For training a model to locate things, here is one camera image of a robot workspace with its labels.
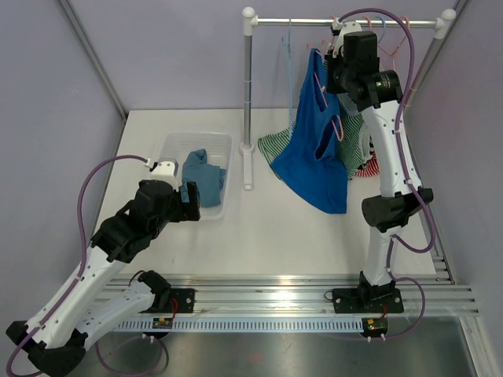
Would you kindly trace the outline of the teal blue tank top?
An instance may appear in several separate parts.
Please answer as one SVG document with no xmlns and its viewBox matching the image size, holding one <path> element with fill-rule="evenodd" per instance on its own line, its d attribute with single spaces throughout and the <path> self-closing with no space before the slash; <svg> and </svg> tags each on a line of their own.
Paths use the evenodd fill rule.
<svg viewBox="0 0 503 377">
<path fill-rule="evenodd" d="M 221 191 L 226 179 L 226 169 L 207 162 L 207 151 L 190 152 L 182 166 L 182 183 L 196 182 L 200 194 L 200 206 L 204 208 L 221 205 Z"/>
</svg>

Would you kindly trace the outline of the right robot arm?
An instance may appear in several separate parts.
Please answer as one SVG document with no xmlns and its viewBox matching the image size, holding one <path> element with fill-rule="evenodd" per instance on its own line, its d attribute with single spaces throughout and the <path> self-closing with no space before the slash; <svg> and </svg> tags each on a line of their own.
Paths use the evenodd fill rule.
<svg viewBox="0 0 503 377">
<path fill-rule="evenodd" d="M 370 227 L 365 268 L 355 288 L 335 288 L 337 314 L 402 313 L 402 296 L 392 275 L 394 251 L 409 219 L 433 200 L 413 168 L 402 117 L 402 87 L 394 71 L 380 69 L 377 36 L 341 32 L 327 61 L 327 91 L 347 94 L 369 129 L 380 168 L 380 193 L 362 201 Z"/>
</svg>

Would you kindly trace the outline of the light blue wire hanger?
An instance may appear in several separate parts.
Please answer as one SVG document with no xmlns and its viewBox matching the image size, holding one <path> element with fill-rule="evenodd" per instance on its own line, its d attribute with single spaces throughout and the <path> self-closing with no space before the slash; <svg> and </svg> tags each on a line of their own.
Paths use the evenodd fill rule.
<svg viewBox="0 0 503 377">
<path fill-rule="evenodd" d="M 285 59 L 286 59 L 286 75 L 287 75 L 287 88 L 288 88 L 288 138 L 292 137 L 293 131 L 293 78 L 292 78 L 292 19 L 288 19 L 288 33 L 281 40 L 284 50 L 285 50 Z"/>
</svg>

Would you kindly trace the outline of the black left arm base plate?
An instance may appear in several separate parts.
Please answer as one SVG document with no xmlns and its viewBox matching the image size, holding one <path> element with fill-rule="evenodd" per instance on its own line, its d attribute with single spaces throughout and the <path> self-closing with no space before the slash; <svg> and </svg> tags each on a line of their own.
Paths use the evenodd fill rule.
<svg viewBox="0 0 503 377">
<path fill-rule="evenodd" d="M 192 288 L 171 288 L 156 295 L 147 313 L 193 313 L 196 291 Z"/>
</svg>

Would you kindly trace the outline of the royal blue tank top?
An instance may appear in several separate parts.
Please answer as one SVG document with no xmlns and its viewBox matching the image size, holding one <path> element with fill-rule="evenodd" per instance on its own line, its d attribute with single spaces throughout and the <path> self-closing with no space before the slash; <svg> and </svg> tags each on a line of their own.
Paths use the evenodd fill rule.
<svg viewBox="0 0 503 377">
<path fill-rule="evenodd" d="M 336 95 L 325 92 L 325 84 L 324 61 L 313 48 L 299 94 L 295 129 L 271 168 L 311 206 L 327 214 L 345 214 L 348 178 L 338 156 L 340 106 Z"/>
</svg>

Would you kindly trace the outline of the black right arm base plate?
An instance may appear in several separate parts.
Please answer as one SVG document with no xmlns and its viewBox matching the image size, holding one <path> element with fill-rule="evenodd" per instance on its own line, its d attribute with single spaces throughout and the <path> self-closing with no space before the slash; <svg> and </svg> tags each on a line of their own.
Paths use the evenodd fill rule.
<svg viewBox="0 0 503 377">
<path fill-rule="evenodd" d="M 357 288 L 334 288 L 332 302 L 338 314 L 400 314 L 404 305 L 399 289 L 378 298 L 361 298 Z"/>
</svg>

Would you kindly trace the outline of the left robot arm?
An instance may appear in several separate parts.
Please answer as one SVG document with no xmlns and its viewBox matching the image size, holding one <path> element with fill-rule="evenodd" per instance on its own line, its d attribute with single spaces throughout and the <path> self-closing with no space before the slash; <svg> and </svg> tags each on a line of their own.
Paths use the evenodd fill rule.
<svg viewBox="0 0 503 377">
<path fill-rule="evenodd" d="M 200 220 L 196 183 L 185 187 L 181 194 L 165 181 L 140 181 L 135 197 L 101 223 L 83 261 L 49 303 L 30 320 L 14 321 L 7 328 L 16 350 L 27 354 L 38 375 L 66 376 L 99 339 L 137 313 L 178 309 L 171 284 L 153 270 L 140 273 L 99 308 L 89 306 L 167 224 Z"/>
</svg>

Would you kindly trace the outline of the green white striped tank top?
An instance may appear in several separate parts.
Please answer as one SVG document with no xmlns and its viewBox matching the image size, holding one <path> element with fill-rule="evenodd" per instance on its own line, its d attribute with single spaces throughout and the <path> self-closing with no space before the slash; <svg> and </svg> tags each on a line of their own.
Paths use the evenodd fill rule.
<svg viewBox="0 0 503 377">
<path fill-rule="evenodd" d="M 375 153 L 369 128 L 362 115 L 356 112 L 341 111 L 343 140 L 338 144 L 338 156 L 351 180 L 357 168 L 369 161 Z M 259 151 L 270 165 L 288 146 L 288 128 L 275 134 L 267 134 L 258 141 Z"/>
</svg>

